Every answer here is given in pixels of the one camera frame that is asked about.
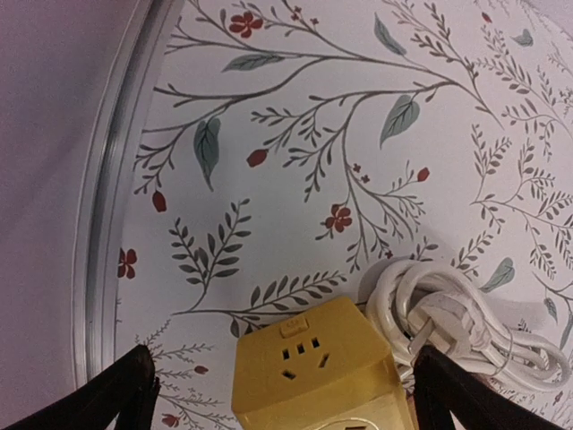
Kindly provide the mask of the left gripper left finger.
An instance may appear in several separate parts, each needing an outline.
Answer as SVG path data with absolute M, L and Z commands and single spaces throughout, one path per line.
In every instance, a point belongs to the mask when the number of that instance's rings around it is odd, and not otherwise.
M 160 392 L 148 347 L 138 345 L 68 398 L 51 429 L 149 429 Z

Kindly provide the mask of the yellow cube socket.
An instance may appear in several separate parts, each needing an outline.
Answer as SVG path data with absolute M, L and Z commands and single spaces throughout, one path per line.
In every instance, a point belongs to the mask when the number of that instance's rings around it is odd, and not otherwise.
M 231 409 L 243 429 L 412 429 L 389 343 L 347 297 L 244 335 Z

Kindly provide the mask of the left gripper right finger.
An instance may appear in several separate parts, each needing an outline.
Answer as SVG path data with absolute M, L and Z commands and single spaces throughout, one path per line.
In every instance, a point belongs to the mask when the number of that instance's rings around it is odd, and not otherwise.
M 433 346 L 414 365 L 415 414 L 421 429 L 559 430 L 560 427 L 505 399 Z

